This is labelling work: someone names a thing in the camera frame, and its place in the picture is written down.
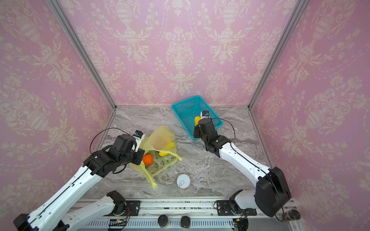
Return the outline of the yellow plastic bag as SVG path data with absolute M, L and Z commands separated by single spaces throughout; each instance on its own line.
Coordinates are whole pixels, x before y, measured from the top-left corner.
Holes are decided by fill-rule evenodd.
M 169 151 L 168 155 L 160 157 L 159 152 L 162 152 L 162 148 L 170 143 L 174 142 L 176 148 Z M 150 166 L 145 166 L 143 161 L 140 165 L 129 164 L 130 168 L 140 172 L 152 186 L 154 190 L 157 189 L 154 177 L 165 172 L 167 169 L 175 165 L 178 161 L 183 161 L 183 159 L 178 154 L 178 145 L 175 133 L 168 126 L 158 127 L 149 137 L 145 137 L 140 145 L 140 148 L 145 151 L 145 154 L 152 154 L 154 162 Z

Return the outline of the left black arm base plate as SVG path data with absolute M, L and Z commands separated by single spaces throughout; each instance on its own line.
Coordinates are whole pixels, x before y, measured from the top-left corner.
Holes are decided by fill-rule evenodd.
M 126 200 L 125 201 L 125 209 L 121 216 L 128 216 L 130 217 L 137 217 L 140 211 L 140 200 Z

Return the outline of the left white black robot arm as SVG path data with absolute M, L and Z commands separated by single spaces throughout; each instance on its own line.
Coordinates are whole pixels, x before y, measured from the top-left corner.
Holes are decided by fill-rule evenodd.
M 84 208 L 69 212 L 75 203 L 109 173 L 129 163 L 140 165 L 145 151 L 140 148 L 145 135 L 119 135 L 112 145 L 91 153 L 76 174 L 49 200 L 30 214 L 18 215 L 13 223 L 19 231 L 76 231 L 105 215 L 129 213 L 125 198 L 117 191 Z

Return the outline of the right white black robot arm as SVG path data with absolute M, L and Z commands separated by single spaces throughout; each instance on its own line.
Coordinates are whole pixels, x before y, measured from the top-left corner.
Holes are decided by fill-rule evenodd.
M 250 180 L 255 186 L 255 204 L 265 215 L 276 216 L 292 198 L 283 171 L 259 163 L 242 152 L 231 139 L 219 135 L 212 118 L 196 117 L 193 136 L 203 141 L 206 151 L 227 161 Z

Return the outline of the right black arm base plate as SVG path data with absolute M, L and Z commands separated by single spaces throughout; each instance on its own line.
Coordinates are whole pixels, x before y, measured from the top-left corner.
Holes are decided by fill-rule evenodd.
M 239 206 L 229 200 L 217 200 L 214 203 L 218 216 L 256 216 L 257 211 L 254 208 L 241 209 Z

